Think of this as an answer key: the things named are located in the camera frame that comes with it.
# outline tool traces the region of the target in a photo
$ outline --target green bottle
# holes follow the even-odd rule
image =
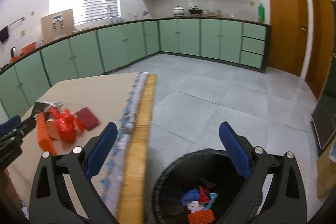
[[[258,6],[258,21],[262,23],[265,22],[265,7],[262,3]]]

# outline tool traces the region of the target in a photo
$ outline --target tiled floor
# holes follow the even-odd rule
[[[323,201],[316,198],[316,143],[310,114],[316,99],[303,79],[268,68],[258,73],[205,60],[156,55],[118,73],[158,75],[148,148],[146,209],[153,187],[175,159],[204,148],[223,150],[218,127],[228,121],[238,135],[268,153],[294,152],[306,190],[308,219]],[[272,176],[264,185],[264,196]]]

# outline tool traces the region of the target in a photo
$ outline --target metal screw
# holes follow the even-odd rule
[[[294,154],[292,152],[287,152],[286,155],[290,159],[294,158]]]
[[[45,151],[43,152],[42,157],[46,159],[49,157],[49,155],[50,155],[49,151]]]
[[[260,146],[257,146],[256,148],[254,148],[254,151],[257,154],[262,154],[264,152],[264,149],[262,149]]]
[[[73,153],[75,154],[79,154],[80,152],[82,152],[82,148],[80,146],[76,146],[73,150],[72,150]]]

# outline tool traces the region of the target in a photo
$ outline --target dark red notebook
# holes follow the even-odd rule
[[[76,114],[78,119],[83,123],[87,131],[94,129],[96,126],[99,125],[99,120],[87,107],[84,107]]]

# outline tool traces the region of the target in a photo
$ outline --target black wastebasket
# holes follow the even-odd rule
[[[213,191],[219,194],[211,207],[215,216],[213,224],[223,216],[245,182],[226,151],[206,149],[184,155],[164,170],[154,188],[152,208],[157,223],[189,223],[189,211],[181,205],[180,199],[189,190],[202,185],[200,178],[216,184]],[[249,218],[256,215],[262,200],[260,193]]]

